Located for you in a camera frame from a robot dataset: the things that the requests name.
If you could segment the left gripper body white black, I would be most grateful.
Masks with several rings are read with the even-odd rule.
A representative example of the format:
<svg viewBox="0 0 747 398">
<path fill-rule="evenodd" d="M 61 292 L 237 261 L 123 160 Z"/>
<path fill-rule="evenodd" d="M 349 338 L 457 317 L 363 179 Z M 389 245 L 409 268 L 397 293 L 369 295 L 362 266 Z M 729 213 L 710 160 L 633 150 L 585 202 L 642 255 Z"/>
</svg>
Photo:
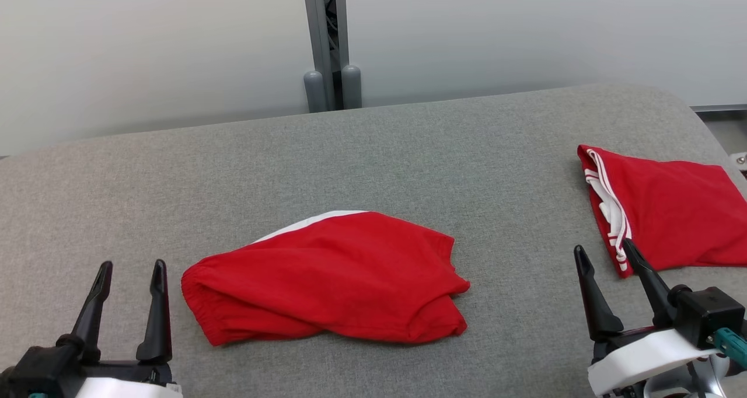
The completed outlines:
<svg viewBox="0 0 747 398">
<path fill-rule="evenodd" d="M 75 398 L 183 398 L 168 364 L 102 361 L 83 366 L 83 373 Z"/>
</svg>

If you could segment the red jersey with white trim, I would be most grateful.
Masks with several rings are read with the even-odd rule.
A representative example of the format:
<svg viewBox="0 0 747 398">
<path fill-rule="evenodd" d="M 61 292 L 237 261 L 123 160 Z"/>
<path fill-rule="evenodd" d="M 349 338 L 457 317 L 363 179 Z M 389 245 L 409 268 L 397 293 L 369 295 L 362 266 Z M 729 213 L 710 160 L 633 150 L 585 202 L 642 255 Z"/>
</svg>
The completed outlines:
<svg viewBox="0 0 747 398">
<path fill-rule="evenodd" d="M 579 145 L 592 211 L 618 276 L 630 239 L 654 270 L 747 267 L 747 200 L 720 166 Z"/>
</svg>

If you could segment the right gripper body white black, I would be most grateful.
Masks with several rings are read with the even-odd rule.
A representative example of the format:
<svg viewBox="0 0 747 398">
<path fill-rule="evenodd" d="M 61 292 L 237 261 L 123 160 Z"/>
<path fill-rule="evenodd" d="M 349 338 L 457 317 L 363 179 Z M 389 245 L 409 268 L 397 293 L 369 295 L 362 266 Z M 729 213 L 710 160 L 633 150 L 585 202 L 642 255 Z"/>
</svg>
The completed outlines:
<svg viewBox="0 0 747 398">
<path fill-rule="evenodd" d="M 675 330 L 649 334 L 592 364 L 588 380 L 595 396 L 643 384 L 642 396 L 682 389 L 687 397 L 723 397 L 725 360 L 715 348 L 700 350 Z"/>
</svg>

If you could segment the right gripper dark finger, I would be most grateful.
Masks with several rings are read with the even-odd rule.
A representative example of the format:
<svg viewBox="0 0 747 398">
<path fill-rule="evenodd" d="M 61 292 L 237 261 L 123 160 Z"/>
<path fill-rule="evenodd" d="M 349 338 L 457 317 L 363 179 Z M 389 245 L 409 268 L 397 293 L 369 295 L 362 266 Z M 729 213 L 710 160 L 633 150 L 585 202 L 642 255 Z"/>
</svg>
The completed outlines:
<svg viewBox="0 0 747 398">
<path fill-rule="evenodd" d="M 574 260 L 586 313 L 589 338 L 594 342 L 616 337 L 624 330 L 621 319 L 613 314 L 595 281 L 595 269 L 581 245 L 574 247 Z"/>
<path fill-rule="evenodd" d="M 633 272 L 638 276 L 651 305 L 654 316 L 652 323 L 657 329 L 672 328 L 676 308 L 669 302 L 670 289 L 661 276 L 646 261 L 632 239 L 622 241 L 623 250 Z"/>
</svg>

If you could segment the red shorts with white band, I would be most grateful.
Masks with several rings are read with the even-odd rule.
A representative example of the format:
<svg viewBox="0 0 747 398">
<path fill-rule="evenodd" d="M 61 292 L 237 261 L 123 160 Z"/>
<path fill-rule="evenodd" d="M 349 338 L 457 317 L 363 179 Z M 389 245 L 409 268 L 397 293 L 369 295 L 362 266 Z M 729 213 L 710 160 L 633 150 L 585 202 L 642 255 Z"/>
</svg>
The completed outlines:
<svg viewBox="0 0 747 398">
<path fill-rule="evenodd" d="M 203 258 L 181 290 L 214 347 L 325 331 L 429 343 L 467 329 L 454 297 L 470 283 L 451 262 L 454 243 L 389 215 L 336 210 Z"/>
</svg>

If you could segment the grey metal post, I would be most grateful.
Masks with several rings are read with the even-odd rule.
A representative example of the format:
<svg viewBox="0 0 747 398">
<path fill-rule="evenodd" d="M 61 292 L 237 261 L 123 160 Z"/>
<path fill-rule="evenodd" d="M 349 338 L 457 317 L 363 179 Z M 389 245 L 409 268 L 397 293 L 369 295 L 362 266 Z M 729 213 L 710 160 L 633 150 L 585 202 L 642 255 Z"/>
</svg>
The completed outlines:
<svg viewBox="0 0 747 398">
<path fill-rule="evenodd" d="M 346 0 L 305 0 L 305 4 L 312 70 L 324 76 L 328 111 L 344 109 L 340 72 L 350 64 Z"/>
</svg>

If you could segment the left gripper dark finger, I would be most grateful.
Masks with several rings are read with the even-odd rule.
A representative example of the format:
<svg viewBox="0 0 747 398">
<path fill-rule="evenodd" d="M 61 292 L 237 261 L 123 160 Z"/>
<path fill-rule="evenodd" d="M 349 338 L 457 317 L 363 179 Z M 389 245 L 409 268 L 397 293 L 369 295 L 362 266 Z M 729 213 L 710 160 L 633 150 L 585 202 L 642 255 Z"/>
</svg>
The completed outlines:
<svg viewBox="0 0 747 398">
<path fill-rule="evenodd" d="M 166 263 L 155 260 L 149 286 L 151 305 L 144 340 L 138 346 L 136 359 L 143 364 L 167 364 L 173 358 L 170 324 L 170 297 Z"/>
<path fill-rule="evenodd" d="M 98 364 L 101 358 L 98 348 L 100 324 L 103 305 L 110 293 L 113 269 L 111 261 L 100 265 L 72 331 L 61 335 L 55 342 L 56 347 L 72 347 L 83 365 Z"/>
</svg>

